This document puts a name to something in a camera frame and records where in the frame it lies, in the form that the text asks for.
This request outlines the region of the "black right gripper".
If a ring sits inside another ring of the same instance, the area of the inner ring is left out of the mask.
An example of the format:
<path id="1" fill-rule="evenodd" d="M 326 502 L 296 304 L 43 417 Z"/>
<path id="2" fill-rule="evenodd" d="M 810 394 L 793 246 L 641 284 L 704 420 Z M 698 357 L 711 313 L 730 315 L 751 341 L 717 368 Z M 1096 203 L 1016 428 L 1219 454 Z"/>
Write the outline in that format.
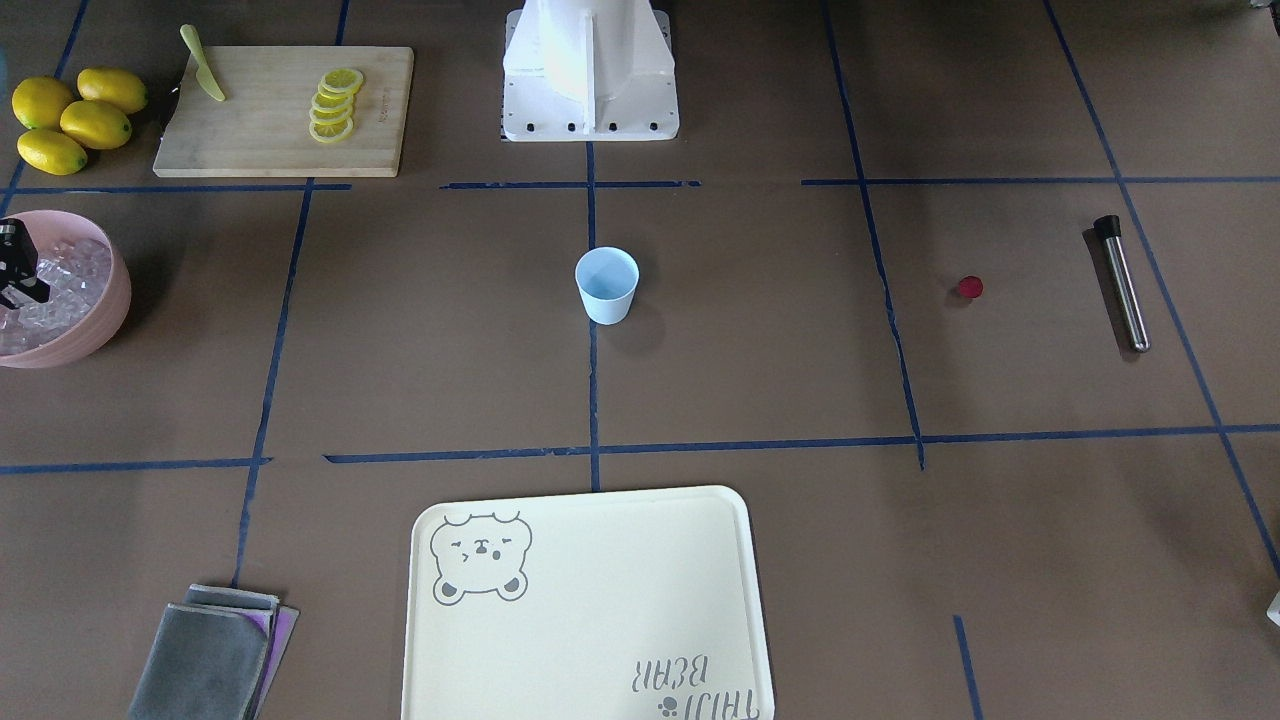
<path id="1" fill-rule="evenodd" d="M 38 250 L 22 220 L 1 222 L 1 305 L 8 310 L 47 304 L 50 284 L 38 277 Z"/>

